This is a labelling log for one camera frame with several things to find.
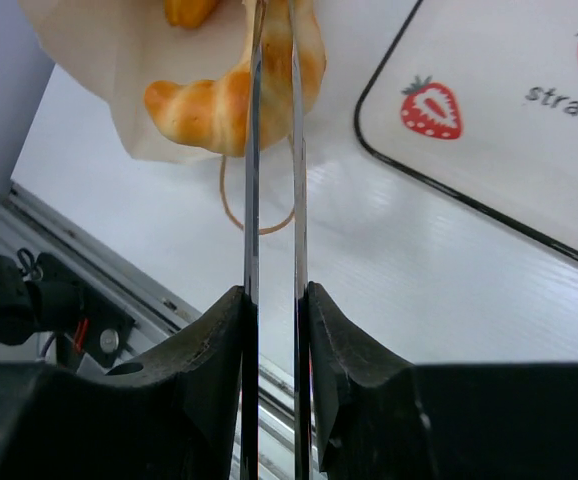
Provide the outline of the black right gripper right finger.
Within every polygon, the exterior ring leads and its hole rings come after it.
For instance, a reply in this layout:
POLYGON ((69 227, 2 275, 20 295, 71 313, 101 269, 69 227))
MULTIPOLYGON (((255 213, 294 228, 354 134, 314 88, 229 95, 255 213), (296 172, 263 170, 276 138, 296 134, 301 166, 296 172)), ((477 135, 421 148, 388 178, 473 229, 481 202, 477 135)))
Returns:
POLYGON ((331 479, 578 479, 578 362, 414 364, 308 288, 331 479))

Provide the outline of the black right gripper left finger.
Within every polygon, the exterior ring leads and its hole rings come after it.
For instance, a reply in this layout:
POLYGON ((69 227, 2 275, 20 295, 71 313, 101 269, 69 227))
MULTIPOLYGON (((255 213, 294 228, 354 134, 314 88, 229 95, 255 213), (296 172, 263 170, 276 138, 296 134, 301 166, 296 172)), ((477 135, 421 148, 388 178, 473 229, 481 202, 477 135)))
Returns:
POLYGON ((0 479, 226 479, 240 397, 243 290, 86 378, 0 363, 0 479))

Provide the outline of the metal tongs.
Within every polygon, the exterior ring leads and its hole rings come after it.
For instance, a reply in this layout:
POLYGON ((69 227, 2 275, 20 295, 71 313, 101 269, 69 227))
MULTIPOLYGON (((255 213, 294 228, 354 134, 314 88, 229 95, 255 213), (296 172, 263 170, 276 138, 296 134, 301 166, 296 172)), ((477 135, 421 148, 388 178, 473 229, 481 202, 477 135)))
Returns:
MULTIPOLYGON (((250 59, 250 104, 245 148, 244 296, 242 353, 242 413, 240 477, 259 477, 259 172, 261 151, 262 32, 267 3, 258 1, 250 59)), ((311 479, 312 425, 310 321, 308 318, 307 172, 304 140, 304 102, 298 40, 297 3, 288 3, 292 40, 292 131, 294 191, 294 461, 295 477, 311 479)))

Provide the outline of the fake croissant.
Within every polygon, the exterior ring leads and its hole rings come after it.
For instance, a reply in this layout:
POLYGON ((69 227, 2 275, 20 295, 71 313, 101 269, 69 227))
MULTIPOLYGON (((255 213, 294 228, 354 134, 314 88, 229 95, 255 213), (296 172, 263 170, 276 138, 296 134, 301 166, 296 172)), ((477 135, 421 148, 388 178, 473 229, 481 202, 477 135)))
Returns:
MULTIPOLYGON (((228 157, 242 157, 248 130, 254 35, 254 1, 245 1, 246 30, 241 58, 216 80, 188 84, 158 80, 144 93, 146 111, 170 141, 228 157)), ((303 110, 309 113, 320 94, 327 65, 325 45, 312 1, 295 3, 290 28, 289 3, 267 4, 261 35, 262 82, 260 148, 273 146, 292 132, 292 47, 300 58, 303 110)))

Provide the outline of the beige paper bag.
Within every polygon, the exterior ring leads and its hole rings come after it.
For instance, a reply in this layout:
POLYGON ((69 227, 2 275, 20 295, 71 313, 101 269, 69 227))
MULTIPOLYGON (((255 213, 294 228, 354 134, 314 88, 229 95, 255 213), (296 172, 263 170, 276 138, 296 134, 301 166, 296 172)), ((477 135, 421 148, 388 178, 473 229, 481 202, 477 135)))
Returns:
POLYGON ((219 1, 196 29, 171 26, 163 1, 24 1, 21 9, 49 57, 109 107, 133 158, 188 163, 219 155, 168 140, 146 111, 146 87, 158 80, 216 80, 241 58, 245 1, 219 1))

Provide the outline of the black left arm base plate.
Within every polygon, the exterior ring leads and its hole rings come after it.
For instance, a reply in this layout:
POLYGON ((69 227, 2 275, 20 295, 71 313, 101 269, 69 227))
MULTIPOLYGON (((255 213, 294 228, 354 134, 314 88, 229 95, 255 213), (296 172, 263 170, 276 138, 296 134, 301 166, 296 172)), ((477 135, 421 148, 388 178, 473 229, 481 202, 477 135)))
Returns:
POLYGON ((32 335, 67 336, 72 353, 111 368, 126 345, 133 318, 50 253, 21 248, 0 255, 0 344, 17 346, 32 335))

